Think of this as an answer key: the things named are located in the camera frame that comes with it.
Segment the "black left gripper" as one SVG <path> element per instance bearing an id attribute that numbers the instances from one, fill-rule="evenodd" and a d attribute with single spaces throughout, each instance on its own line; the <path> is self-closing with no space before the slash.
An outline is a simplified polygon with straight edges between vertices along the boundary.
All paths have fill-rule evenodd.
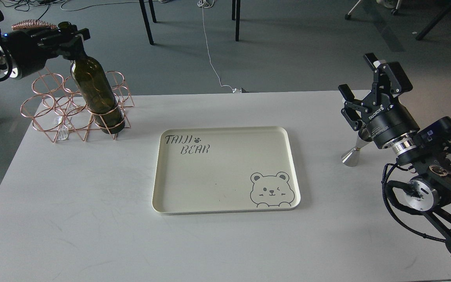
<path id="1" fill-rule="evenodd" d="M 56 28 L 24 29 L 5 33 L 3 46 L 8 50 L 13 66 L 10 77 L 22 79 L 45 67 L 48 59 L 62 56 L 74 61 L 86 57 L 83 42 L 90 39 L 88 28 L 74 24 L 59 24 Z"/>

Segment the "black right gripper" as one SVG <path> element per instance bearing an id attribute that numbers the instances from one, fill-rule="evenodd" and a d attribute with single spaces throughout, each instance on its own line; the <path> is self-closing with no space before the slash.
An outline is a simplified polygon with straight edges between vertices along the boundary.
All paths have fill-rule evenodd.
<path id="1" fill-rule="evenodd" d="M 363 141 L 373 141 L 383 149 L 391 140 L 420 129 L 399 100 L 399 95 L 412 91 L 413 86 L 399 62 L 379 60 L 373 53 L 366 53 L 364 59 L 373 71 L 371 91 L 358 100 L 347 84 L 339 85 L 344 97 L 341 113 L 354 131 L 362 130 Z"/>

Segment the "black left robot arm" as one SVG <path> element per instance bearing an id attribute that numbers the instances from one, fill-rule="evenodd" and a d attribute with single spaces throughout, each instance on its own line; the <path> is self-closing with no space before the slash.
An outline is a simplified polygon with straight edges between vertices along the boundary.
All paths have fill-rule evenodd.
<path id="1" fill-rule="evenodd" d="M 0 10 L 0 22 L 4 20 Z M 0 82 L 22 79 L 45 68 L 48 60 L 62 56 L 73 60 L 90 39 L 87 28 L 70 22 L 57 25 L 41 20 L 20 21 L 9 33 L 0 29 Z"/>

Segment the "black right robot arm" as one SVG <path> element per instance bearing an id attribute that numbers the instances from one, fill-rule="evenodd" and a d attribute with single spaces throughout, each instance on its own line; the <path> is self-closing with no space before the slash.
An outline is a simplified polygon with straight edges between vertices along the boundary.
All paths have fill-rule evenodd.
<path id="1" fill-rule="evenodd" d="M 412 85 L 399 62 L 364 55 L 373 71 L 370 93 L 356 99 L 348 85 L 339 85 L 341 113 L 358 132 L 356 145 L 342 155 L 356 166 L 360 150 L 370 142 L 379 149 L 392 148 L 396 162 L 385 165 L 382 197 L 390 215 L 405 229 L 443 242 L 451 254 L 451 118 L 443 117 L 419 129 L 399 95 Z"/>

